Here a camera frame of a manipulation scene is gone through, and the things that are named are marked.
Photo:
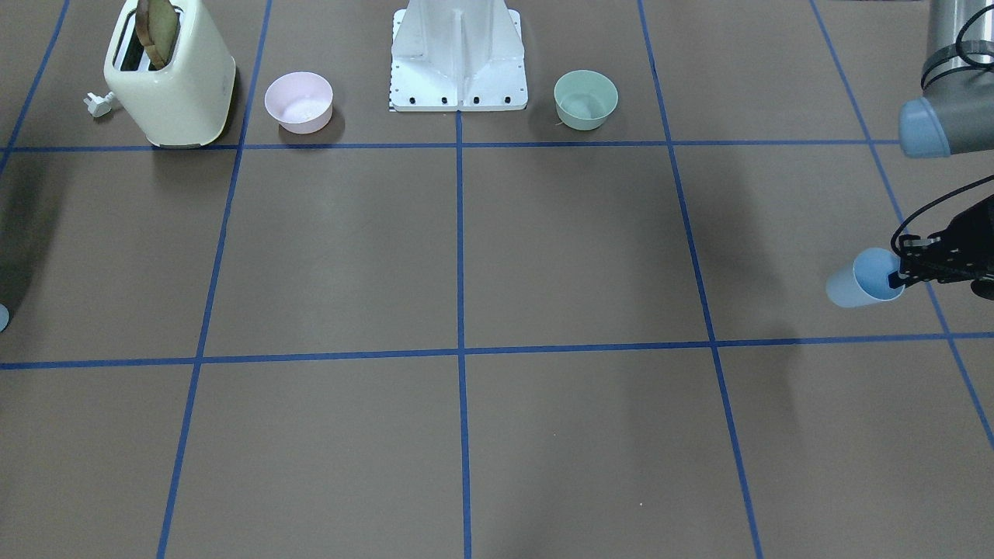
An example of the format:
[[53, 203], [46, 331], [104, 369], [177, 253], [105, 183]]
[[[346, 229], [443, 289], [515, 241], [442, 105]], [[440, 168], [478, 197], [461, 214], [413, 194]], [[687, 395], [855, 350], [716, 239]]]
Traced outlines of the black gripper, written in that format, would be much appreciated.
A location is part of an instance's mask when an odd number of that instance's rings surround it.
[[975, 204], [925, 238], [901, 236], [901, 270], [888, 275], [888, 286], [905, 289], [924, 282], [967, 282], [977, 297], [993, 300], [991, 204]]

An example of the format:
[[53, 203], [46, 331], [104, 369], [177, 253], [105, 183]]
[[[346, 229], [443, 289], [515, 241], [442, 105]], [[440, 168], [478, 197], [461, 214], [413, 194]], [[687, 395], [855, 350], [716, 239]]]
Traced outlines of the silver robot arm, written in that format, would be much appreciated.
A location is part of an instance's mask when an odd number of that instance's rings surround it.
[[[899, 111], [899, 145], [906, 157], [951, 157], [993, 148], [992, 56], [990, 1], [931, 2], [922, 95]], [[966, 282], [975, 296], [991, 300], [992, 204], [986, 197], [926, 237], [906, 233], [910, 219], [905, 219], [890, 240], [899, 260], [888, 277], [890, 286]]]

